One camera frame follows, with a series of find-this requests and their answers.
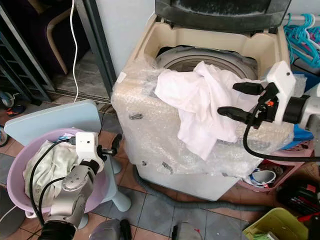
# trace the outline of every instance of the white towel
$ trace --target white towel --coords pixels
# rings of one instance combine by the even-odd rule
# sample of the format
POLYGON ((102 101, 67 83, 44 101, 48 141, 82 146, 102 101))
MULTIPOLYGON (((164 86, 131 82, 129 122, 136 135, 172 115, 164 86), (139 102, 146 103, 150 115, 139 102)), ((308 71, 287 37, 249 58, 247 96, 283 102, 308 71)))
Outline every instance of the white towel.
MULTIPOLYGON (((25 181, 24 191, 29 195, 29 182, 32 169, 34 165, 43 155, 43 153, 52 145, 50 141, 45 141, 38 152, 29 160, 25 170, 23 171, 23 178, 25 181)), ((52 180, 65 177, 68 175, 73 166, 79 165, 78 155, 76 153, 76 146, 66 142, 56 145, 50 150, 37 166, 33 177, 33 197, 38 204, 41 191, 52 180)), ((51 206, 52 200, 61 191, 61 182, 53 183, 43 196, 42 206, 51 206)))
POLYGON ((249 111, 258 102, 259 96, 232 89, 241 82, 252 81, 201 61, 192 72, 164 70, 158 76, 154 93, 178 109, 178 138, 191 152, 207 160, 217 140, 237 141, 238 122, 219 115, 217 109, 232 106, 249 111))

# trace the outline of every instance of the washing machine lid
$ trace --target washing machine lid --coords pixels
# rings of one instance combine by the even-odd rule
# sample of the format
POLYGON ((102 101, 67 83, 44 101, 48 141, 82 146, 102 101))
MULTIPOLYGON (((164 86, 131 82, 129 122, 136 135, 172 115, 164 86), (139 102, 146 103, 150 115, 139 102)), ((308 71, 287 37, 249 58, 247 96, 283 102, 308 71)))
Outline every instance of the washing machine lid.
POLYGON ((186 28, 255 32, 278 27, 291 0, 155 0, 155 13, 186 28))

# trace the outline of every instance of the gray hose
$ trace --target gray hose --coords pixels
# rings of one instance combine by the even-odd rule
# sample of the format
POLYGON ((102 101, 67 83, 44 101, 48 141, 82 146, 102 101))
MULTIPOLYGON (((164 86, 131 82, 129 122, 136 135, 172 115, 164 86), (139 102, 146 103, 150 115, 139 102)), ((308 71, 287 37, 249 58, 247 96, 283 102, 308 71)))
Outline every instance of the gray hose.
POLYGON ((136 165, 133 165, 133 176, 136 182, 143 187, 148 193, 157 196, 161 200, 165 201, 167 204, 174 206, 180 209, 218 209, 218 208, 227 208, 237 211, 246 211, 246 212, 267 212, 272 207, 262 206, 262 205, 245 205, 232 203, 228 201, 208 201, 208 202, 198 202, 198 201, 176 201, 166 194, 155 190, 152 188, 149 183, 142 179, 138 173, 136 165))

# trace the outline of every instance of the washing machine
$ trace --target washing machine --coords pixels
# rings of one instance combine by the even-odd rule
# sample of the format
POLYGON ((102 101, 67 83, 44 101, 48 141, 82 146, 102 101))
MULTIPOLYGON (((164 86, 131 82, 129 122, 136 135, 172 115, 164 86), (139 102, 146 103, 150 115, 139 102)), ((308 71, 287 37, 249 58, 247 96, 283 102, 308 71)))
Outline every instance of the washing machine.
MULTIPOLYGON (((262 79, 276 62, 289 64, 280 26, 290 0, 156 0, 153 15, 116 81, 111 102, 125 136, 125 151, 150 182, 215 201, 262 159, 242 145, 217 141, 207 161, 177 137, 178 110, 154 94, 163 69, 192 71, 213 64, 242 79, 262 79)), ((262 123, 248 136, 256 151, 271 153, 292 139, 293 126, 262 123)))

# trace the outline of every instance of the yellow plastic container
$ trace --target yellow plastic container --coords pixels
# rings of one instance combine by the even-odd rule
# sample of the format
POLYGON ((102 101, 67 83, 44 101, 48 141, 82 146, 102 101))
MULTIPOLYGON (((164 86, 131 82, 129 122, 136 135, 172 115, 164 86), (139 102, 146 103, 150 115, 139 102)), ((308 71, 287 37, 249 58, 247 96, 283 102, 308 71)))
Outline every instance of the yellow plastic container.
POLYGON ((253 240, 254 234, 272 232, 279 240, 307 240, 308 229, 290 212, 277 207, 269 211, 251 226, 243 230, 243 234, 253 240))

